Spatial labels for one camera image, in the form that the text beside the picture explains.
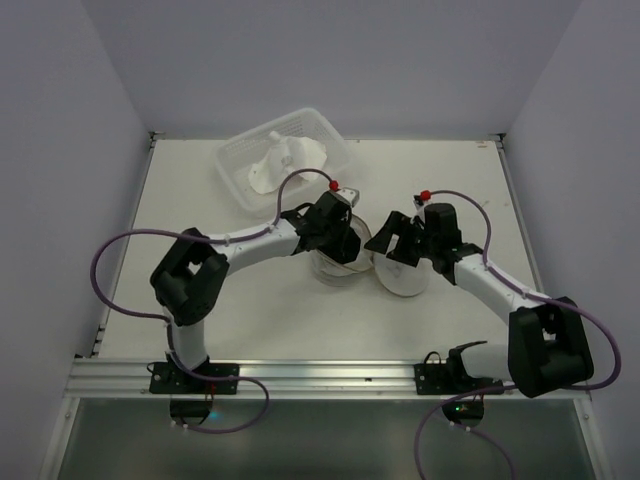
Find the round white mesh laundry bag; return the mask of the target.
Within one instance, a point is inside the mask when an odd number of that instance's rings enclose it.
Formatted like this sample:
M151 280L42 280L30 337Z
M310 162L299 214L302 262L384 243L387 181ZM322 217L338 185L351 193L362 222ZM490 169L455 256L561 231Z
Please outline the round white mesh laundry bag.
M431 270L423 260L417 267L411 267L363 248L355 261L345 265L317 251L310 258L314 277L332 287L350 287L369 275L391 294L411 298L422 294L430 279Z

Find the white bra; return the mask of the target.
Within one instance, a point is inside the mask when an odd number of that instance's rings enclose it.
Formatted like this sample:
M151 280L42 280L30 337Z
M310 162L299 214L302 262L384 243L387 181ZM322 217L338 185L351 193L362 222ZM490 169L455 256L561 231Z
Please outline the white bra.
M267 153L248 173L251 188L260 195L278 190L294 171L322 170L328 158L326 146L309 137L283 136L272 131L268 141Z

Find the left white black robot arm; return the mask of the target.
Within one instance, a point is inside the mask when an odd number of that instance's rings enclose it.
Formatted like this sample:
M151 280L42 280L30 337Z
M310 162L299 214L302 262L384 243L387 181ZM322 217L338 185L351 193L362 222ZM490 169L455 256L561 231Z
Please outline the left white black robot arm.
M276 214L271 223L208 237L191 228L180 234L150 277L156 300L168 315L169 355L184 371L208 362L204 319L226 278L272 258L318 251L344 265L356 260L361 240L351 227L359 192L327 190L319 199Z

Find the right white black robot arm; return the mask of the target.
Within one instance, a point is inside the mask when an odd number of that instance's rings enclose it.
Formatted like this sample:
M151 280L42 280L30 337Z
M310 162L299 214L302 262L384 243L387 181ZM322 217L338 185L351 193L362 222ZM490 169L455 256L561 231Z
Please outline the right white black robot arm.
M535 398L592 378L593 360L575 304L529 293L491 266L482 248L463 240L452 205L426 204L414 217L393 211L365 247L410 267L429 260L436 273L507 326L503 345L480 340L449 350L441 370L458 392L510 382Z

